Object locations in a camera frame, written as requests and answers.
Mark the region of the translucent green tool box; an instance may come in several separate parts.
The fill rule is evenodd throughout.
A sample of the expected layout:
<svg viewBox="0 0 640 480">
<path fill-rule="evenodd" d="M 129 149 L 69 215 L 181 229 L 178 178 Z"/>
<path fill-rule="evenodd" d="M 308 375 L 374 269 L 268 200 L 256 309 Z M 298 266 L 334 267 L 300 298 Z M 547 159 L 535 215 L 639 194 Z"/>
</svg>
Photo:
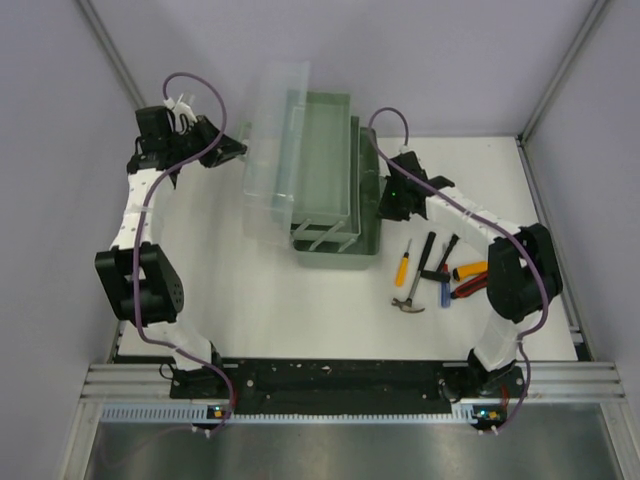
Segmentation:
<svg viewBox="0 0 640 480">
<path fill-rule="evenodd" d="M 347 93 L 313 91 L 307 62 L 259 83 L 243 178 L 243 232 L 306 268 L 366 270 L 380 251 L 379 160 Z"/>
</svg>

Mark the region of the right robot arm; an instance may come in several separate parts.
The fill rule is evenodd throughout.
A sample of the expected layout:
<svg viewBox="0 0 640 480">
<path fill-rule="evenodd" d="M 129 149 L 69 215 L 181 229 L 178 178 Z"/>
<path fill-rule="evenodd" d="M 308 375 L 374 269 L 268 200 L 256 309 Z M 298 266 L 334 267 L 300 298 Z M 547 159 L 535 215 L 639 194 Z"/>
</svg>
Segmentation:
<svg viewBox="0 0 640 480">
<path fill-rule="evenodd" d="M 551 301 L 563 290 L 549 230 L 514 223 L 467 198 L 449 179 L 429 178 L 413 151 L 386 161 L 379 212 L 384 219 L 419 215 L 456 235 L 486 256 L 489 319 L 467 357 L 466 380 L 476 394 L 498 389 L 521 353 L 523 340 L 547 321 Z"/>
</svg>

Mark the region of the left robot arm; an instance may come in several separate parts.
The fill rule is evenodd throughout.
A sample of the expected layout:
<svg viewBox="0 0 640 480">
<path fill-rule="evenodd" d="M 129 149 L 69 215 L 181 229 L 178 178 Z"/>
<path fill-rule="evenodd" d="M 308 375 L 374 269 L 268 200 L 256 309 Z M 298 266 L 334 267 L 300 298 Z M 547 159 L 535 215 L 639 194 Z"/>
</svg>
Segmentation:
<svg viewBox="0 0 640 480">
<path fill-rule="evenodd" d="M 116 318 L 131 323 L 145 343 L 168 349 L 180 370 L 194 371 L 197 390 L 216 396 L 226 387 L 227 374 L 213 344 L 180 320 L 184 287 L 160 240 L 181 162 L 194 157 L 215 168 L 244 155 L 247 147 L 183 99 L 139 109 L 136 122 L 121 225 L 109 248 L 96 254 L 94 266 Z"/>
</svg>

